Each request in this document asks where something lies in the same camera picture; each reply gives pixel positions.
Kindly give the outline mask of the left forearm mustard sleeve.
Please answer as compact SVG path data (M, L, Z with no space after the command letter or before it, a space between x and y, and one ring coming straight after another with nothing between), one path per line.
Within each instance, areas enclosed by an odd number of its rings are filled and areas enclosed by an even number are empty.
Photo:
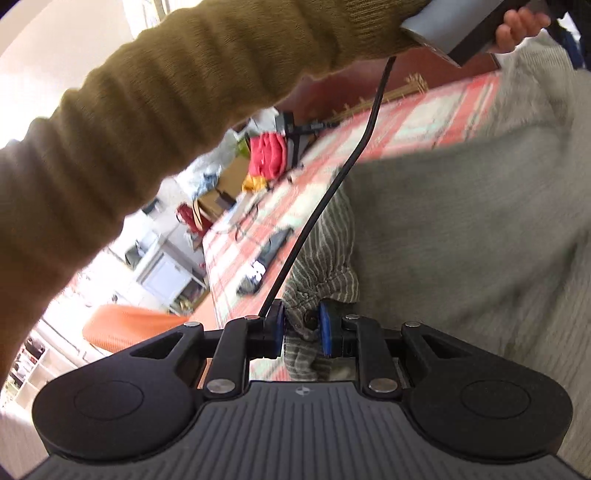
M1 369L161 181L304 76L401 53L420 1L203 1L143 31L1 152Z

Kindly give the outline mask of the person's left hand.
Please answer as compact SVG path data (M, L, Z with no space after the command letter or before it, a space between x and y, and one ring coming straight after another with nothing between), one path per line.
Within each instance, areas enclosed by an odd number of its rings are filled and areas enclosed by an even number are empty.
M509 10L504 14L503 23L497 27L493 46L488 49L494 54L513 52L524 40L536 37L551 24L551 18L543 12L532 12L523 7Z

